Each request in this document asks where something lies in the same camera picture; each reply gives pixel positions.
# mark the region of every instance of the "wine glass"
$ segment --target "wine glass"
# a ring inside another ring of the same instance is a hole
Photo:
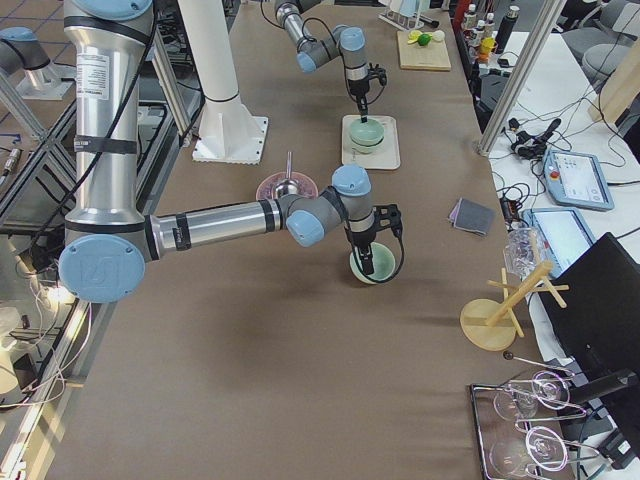
[[[551,410],[574,407],[578,413],[564,417],[534,418],[538,405]],[[569,403],[569,385],[554,372],[541,370],[531,380],[511,380],[496,394],[493,400],[496,413],[504,420],[515,422],[516,429],[525,431],[521,423],[525,421],[544,422],[549,420],[583,417],[584,409]]]
[[[548,370],[537,372],[531,379],[538,401],[552,410],[561,410],[569,404],[569,385],[558,374]]]
[[[496,442],[489,452],[491,466],[505,478],[539,476],[536,467],[549,472],[562,470],[568,461],[564,441],[546,427],[533,427],[523,439]]]
[[[493,399],[493,407],[500,418],[515,422],[533,418],[538,412],[538,400],[535,392],[509,382],[504,389],[498,390]]]

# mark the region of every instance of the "wooden cutting board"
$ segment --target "wooden cutting board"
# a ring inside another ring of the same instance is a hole
[[[448,72],[451,70],[451,62],[447,53],[447,45],[444,42],[431,40],[425,47],[417,43],[407,44],[409,32],[398,32],[398,52],[400,54],[400,68],[403,70],[433,70]]]

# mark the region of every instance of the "robotic arm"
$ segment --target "robotic arm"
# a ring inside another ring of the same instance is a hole
[[[277,0],[275,13],[278,25],[295,44],[298,64],[304,73],[314,72],[325,63],[342,56],[349,94],[358,105],[360,116],[366,121],[370,82],[377,79],[380,85],[385,86],[385,69],[379,65],[374,67],[371,63],[367,65],[364,33],[358,27],[338,25],[324,39],[314,38],[300,14],[318,3],[319,0]]]
[[[401,234],[395,205],[374,207],[366,171],[340,167],[315,199],[295,194],[166,217],[136,209],[137,73],[151,43],[152,0],[66,0],[65,31],[77,49],[77,195],[65,217],[62,283],[107,303],[133,292],[145,263],[170,251],[288,229],[311,246],[345,223],[365,274],[376,232]]]

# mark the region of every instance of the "white pole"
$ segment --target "white pole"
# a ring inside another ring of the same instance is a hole
[[[193,159],[260,162],[268,119],[243,105],[220,0],[178,0],[206,103]]]

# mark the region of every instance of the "green bowl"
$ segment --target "green bowl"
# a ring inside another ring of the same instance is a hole
[[[349,138],[357,151],[371,153],[384,140],[384,127],[373,118],[366,122],[358,118],[349,125]]]
[[[386,280],[393,274],[396,268],[396,259],[393,256],[393,252],[385,245],[376,242],[371,244],[371,251],[373,253],[373,274],[369,275],[369,277],[378,281]],[[370,285],[375,284],[375,282],[372,282],[360,273],[356,265],[356,260],[353,258],[353,253],[349,255],[349,266],[358,280]]]

